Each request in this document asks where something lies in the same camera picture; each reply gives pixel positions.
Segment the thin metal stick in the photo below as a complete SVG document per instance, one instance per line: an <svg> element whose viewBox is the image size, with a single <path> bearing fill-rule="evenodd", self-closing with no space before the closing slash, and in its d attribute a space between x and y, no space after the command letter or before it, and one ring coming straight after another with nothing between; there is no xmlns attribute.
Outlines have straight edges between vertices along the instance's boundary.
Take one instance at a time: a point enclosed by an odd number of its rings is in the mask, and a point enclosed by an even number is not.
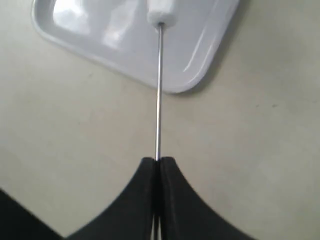
<svg viewBox="0 0 320 240"><path fill-rule="evenodd" d="M162 119L162 76L163 76L163 55L164 55L164 24L159 23L159 52L158 52L158 82L156 101L156 140L155 160L161 159L161 119Z"/></svg>

